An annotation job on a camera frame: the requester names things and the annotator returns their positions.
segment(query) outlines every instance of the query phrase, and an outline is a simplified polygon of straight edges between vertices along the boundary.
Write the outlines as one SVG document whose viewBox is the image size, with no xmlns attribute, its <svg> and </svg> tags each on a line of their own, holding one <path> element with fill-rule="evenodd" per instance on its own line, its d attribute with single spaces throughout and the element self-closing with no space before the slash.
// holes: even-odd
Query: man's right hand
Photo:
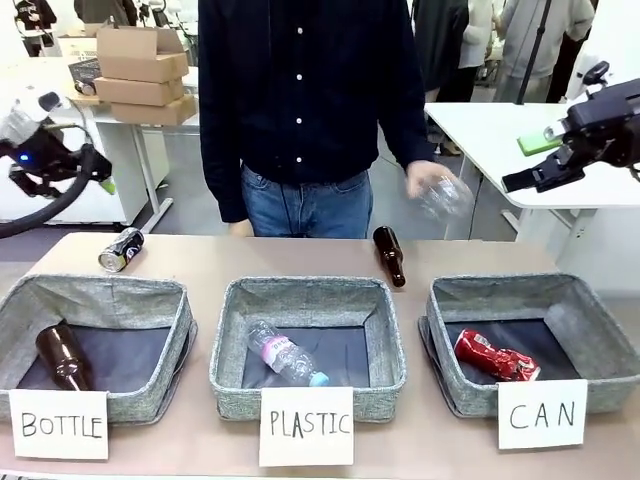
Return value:
<svg viewBox="0 0 640 480">
<path fill-rule="evenodd" d="M 229 224 L 229 234 L 233 237 L 253 237 L 253 227 L 249 220 Z"/>
</svg>

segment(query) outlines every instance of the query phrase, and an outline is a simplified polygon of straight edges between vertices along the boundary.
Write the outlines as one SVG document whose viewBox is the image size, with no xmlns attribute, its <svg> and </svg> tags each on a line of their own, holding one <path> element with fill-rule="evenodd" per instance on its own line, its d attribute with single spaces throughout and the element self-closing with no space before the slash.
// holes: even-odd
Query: red crushed can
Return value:
<svg viewBox="0 0 640 480">
<path fill-rule="evenodd" d="M 506 382 L 533 381 L 540 375 L 540 367 L 531 357 L 507 348 L 498 350 L 467 328 L 460 332 L 453 351 L 459 361 Z"/>
</svg>

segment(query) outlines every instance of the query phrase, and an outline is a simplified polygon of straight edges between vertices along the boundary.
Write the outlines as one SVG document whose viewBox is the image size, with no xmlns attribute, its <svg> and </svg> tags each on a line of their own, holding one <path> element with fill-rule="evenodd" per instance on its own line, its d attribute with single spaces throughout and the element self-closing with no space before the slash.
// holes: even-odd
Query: man's left hand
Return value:
<svg viewBox="0 0 640 480">
<path fill-rule="evenodd" d="M 437 184 L 442 177 L 455 180 L 456 176 L 444 165 L 417 160 L 407 167 L 407 194 L 409 198 L 418 198 L 429 185 Z"/>
</svg>

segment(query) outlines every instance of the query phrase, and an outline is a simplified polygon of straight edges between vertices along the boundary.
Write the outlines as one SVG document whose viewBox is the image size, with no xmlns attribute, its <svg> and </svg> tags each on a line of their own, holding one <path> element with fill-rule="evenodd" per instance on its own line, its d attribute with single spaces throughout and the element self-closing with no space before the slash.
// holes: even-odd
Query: blue jeans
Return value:
<svg viewBox="0 0 640 480">
<path fill-rule="evenodd" d="M 242 194 L 257 237 L 367 238 L 369 174 L 344 182 L 281 185 L 242 168 Z"/>
</svg>

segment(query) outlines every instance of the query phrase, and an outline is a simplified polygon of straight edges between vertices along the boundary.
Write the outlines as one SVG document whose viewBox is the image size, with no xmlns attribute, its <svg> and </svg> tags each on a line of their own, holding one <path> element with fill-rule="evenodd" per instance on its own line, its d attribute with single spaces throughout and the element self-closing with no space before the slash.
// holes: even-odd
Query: brown glass bottle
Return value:
<svg viewBox="0 0 640 480">
<path fill-rule="evenodd" d="M 402 271 L 402 250 L 391 227 L 379 227 L 373 232 L 373 242 L 378 249 L 380 263 L 395 287 L 403 287 L 406 283 L 404 272 Z"/>
<path fill-rule="evenodd" d="M 36 348 L 54 383 L 63 390 L 93 390 L 91 364 L 66 321 L 42 330 Z"/>
</svg>

